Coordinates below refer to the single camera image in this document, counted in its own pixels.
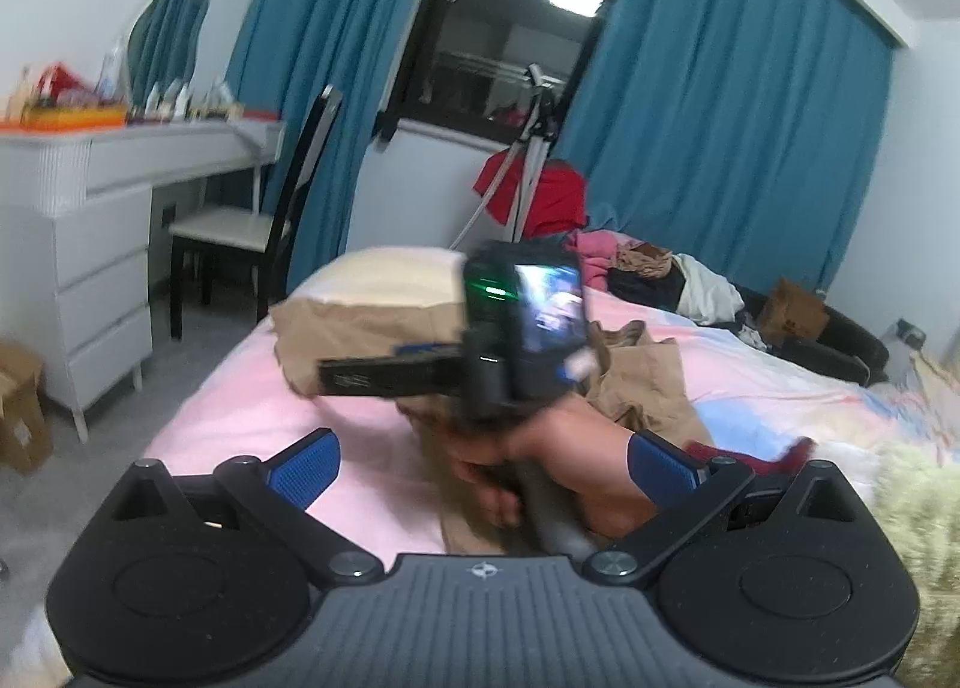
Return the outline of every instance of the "gray ribbed plate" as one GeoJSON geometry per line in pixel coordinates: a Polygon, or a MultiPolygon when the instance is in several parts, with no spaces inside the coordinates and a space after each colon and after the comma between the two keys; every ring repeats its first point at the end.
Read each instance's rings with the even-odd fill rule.
{"type": "Polygon", "coordinates": [[[757,685],[690,654],[642,593],[593,585],[565,557],[400,560],[387,581],[330,593],[291,648],[223,685],[757,685]]]}

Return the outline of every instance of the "floor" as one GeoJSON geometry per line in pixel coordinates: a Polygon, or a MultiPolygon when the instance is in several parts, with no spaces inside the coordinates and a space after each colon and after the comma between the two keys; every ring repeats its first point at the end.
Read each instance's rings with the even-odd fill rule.
{"type": "Polygon", "coordinates": [[[10,567],[0,581],[0,672],[27,615],[114,482],[253,328],[252,296],[218,285],[213,305],[198,306],[189,292],[181,343],[170,340],[166,301],[152,307],[154,355],[144,363],[143,392],[125,379],[90,408],[88,445],[80,445],[68,412],[44,405],[53,456],[30,477],[0,466],[0,558],[10,567]]]}

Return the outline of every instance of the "metal screw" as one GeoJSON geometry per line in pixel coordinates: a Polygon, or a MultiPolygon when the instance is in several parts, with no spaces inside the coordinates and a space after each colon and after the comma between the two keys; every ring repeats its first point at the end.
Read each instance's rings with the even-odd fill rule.
{"type": "Polygon", "coordinates": [[[330,558],[330,571],[338,576],[366,576],[376,569],[376,558],[368,552],[357,552],[351,549],[347,552],[338,552],[330,558]]]}
{"type": "Polygon", "coordinates": [[[637,559],[629,552],[611,551],[597,552],[590,559],[590,566],[603,576],[627,576],[640,568],[637,559]]]}

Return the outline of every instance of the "power outlet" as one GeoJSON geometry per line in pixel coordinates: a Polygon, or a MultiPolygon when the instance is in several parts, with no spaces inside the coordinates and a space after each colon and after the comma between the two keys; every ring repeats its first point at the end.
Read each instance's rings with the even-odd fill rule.
{"type": "Polygon", "coordinates": [[[165,205],[160,213],[160,227],[169,228],[174,223],[174,219],[176,219],[176,202],[171,202],[170,205],[165,205]]]}

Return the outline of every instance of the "human hand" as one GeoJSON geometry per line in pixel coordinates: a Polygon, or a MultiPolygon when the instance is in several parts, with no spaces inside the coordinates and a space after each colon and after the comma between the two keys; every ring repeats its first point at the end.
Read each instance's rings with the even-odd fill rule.
{"type": "Polygon", "coordinates": [[[503,434],[445,432],[440,443],[457,477],[471,483],[484,516],[499,528],[520,524],[517,494],[497,486],[485,466],[531,459],[577,494],[584,521],[616,538],[649,520],[656,509],[627,470],[632,432],[604,417],[582,397],[569,395],[503,434]]]}

